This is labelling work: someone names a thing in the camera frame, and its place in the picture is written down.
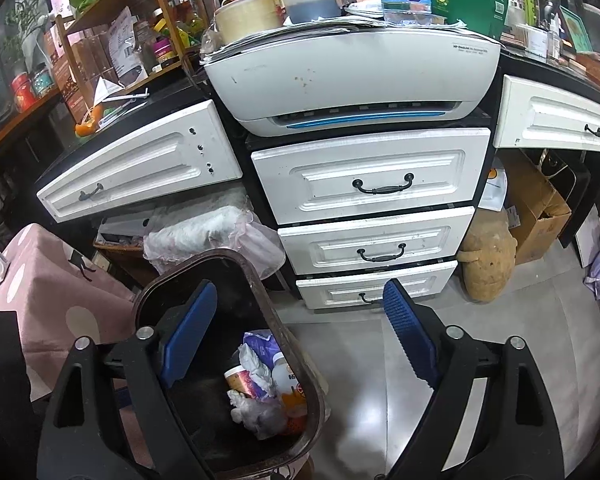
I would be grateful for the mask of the black trash bin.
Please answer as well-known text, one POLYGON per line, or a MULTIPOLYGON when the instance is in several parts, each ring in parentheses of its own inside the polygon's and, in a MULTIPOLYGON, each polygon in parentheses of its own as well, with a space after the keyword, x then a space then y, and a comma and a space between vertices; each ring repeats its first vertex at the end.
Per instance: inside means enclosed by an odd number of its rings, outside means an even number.
POLYGON ((217 479, 294 476, 327 418, 324 389, 254 266, 213 249, 153 280, 136 327, 163 333, 158 373, 217 479))

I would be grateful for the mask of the pink spotted tablecloth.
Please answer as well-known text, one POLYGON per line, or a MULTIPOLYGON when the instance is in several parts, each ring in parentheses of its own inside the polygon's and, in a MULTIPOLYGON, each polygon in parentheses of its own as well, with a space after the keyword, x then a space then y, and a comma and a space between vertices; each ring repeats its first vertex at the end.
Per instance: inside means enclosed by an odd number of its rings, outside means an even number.
MULTIPOLYGON (((42 226, 25 226, 3 255, 0 311, 16 312, 31 403, 53 390, 76 339, 110 344, 132 334, 132 292, 42 226)), ((35 413, 34 455, 0 443, 0 466, 11 477, 34 477, 41 426, 35 413)))

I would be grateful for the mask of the brown clay pot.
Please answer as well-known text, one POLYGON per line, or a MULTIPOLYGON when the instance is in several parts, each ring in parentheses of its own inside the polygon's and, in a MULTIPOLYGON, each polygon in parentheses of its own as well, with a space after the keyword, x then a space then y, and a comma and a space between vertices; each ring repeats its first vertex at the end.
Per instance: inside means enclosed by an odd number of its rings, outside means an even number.
POLYGON ((472 300, 491 302, 500 296, 513 274, 516 250, 506 212, 478 209, 457 252, 472 300))

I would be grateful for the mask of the cardboard box on floor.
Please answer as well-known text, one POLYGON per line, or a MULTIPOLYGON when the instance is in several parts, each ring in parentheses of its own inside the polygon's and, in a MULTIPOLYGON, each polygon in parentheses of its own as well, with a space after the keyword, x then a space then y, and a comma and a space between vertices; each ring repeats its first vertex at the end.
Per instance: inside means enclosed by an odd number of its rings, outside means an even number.
POLYGON ((545 255, 570 219, 571 210, 523 152, 501 150, 498 158, 507 174, 507 203, 516 212, 509 231, 517 240, 519 266, 545 255))

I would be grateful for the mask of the middle white drawer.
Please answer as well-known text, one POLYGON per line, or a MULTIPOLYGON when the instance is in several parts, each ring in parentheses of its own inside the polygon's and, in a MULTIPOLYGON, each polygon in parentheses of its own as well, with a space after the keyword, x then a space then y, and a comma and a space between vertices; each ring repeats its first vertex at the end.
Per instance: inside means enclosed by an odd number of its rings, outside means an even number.
POLYGON ((299 275, 340 273, 452 257, 476 212, 473 206, 393 214, 278 231, 299 275))

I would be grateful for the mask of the white plastic bag bundle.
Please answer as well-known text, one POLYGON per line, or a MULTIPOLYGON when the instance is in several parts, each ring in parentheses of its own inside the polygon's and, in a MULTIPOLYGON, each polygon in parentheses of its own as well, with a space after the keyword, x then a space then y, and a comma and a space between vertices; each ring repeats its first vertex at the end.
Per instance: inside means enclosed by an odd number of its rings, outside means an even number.
POLYGON ((160 274, 213 249, 230 249, 269 278, 286 261, 278 234, 262 224, 249 209, 223 206, 148 233, 143 256, 160 274))

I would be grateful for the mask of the orange toy on counter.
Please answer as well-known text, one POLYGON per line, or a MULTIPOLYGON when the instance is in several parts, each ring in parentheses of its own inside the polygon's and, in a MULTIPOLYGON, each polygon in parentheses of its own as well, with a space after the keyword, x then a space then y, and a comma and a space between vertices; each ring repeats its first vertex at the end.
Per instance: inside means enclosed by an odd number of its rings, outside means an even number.
POLYGON ((86 138, 94 134, 99 128, 99 122, 104 116, 104 107, 102 104, 95 105, 85 116, 83 122, 74 127, 74 133, 79 138, 86 138))

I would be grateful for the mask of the top white drawer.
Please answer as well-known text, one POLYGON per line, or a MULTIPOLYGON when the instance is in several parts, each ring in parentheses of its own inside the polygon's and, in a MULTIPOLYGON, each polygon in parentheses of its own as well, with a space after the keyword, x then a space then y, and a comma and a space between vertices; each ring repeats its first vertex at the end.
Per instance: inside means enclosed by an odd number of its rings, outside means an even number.
POLYGON ((251 154, 281 224, 469 202, 489 146, 487 128, 359 134, 251 154))

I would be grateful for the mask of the red tin can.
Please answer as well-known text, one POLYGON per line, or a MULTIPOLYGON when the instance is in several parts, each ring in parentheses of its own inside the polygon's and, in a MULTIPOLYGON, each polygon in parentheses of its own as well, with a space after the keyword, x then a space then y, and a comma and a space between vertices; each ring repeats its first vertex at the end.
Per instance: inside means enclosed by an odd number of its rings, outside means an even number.
POLYGON ((16 107, 20 113, 25 112, 35 104, 38 98, 32 88, 27 72, 21 72, 15 76, 10 85, 12 86, 12 90, 14 90, 16 107))

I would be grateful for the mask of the white drawer left of printer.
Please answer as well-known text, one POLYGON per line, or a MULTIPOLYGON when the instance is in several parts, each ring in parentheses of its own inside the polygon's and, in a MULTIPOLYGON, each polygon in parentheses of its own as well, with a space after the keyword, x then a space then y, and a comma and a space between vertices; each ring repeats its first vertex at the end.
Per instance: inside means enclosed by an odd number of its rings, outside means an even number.
POLYGON ((208 100, 109 143, 36 196, 61 223, 241 177, 218 111, 208 100))

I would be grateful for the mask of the right white drawer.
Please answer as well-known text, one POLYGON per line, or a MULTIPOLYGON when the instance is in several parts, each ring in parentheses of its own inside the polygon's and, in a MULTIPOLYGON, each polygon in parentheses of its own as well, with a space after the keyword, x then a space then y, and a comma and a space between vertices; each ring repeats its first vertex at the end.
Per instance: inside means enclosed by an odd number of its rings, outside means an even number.
POLYGON ((600 104, 548 84, 506 75, 494 146, 600 152, 600 104))

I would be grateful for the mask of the brown coffee box stack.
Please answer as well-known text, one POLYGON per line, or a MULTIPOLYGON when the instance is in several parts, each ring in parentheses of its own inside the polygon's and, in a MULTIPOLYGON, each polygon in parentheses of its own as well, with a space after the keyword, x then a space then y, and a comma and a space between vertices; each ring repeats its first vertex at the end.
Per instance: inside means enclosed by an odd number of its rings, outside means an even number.
POLYGON ((84 89, 89 99, 94 98, 95 84, 97 82, 98 70, 95 63, 93 43, 84 32, 76 32, 66 37, 70 51, 76 61, 76 68, 80 76, 76 76, 71 64, 67 50, 62 44, 60 33, 55 23, 50 24, 50 30, 44 34, 45 52, 52 62, 52 76, 55 84, 61 92, 74 121, 79 124, 90 109, 84 100, 78 80, 83 81, 84 89))

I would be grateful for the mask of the white printer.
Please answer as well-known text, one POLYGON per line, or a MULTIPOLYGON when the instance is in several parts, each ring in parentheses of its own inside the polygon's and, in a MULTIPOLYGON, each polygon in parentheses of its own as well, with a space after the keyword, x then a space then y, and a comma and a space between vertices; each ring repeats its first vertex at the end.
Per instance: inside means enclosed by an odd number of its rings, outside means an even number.
POLYGON ((230 114, 262 138, 449 122, 486 95, 500 60, 489 38, 444 27, 296 26, 204 58, 230 114))

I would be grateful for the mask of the wooden shelf rack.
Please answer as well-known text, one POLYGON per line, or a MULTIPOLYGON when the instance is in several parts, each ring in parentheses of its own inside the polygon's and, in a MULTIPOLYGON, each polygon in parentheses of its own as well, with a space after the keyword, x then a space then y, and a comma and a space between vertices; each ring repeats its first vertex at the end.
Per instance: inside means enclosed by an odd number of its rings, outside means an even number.
POLYGON ((202 0, 82 0, 54 12, 69 63, 80 76, 66 37, 84 32, 93 43, 98 70, 92 107, 106 96, 155 87, 170 74, 193 76, 201 33, 208 24, 202 0))

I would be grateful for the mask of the tan round tin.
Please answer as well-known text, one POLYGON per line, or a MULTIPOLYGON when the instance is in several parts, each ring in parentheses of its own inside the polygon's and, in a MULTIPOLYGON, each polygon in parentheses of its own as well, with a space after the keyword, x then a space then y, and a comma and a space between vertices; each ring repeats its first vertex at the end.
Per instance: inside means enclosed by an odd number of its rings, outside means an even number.
POLYGON ((223 44, 279 28, 283 24, 275 0, 235 0, 221 6, 215 12, 214 20, 223 44))

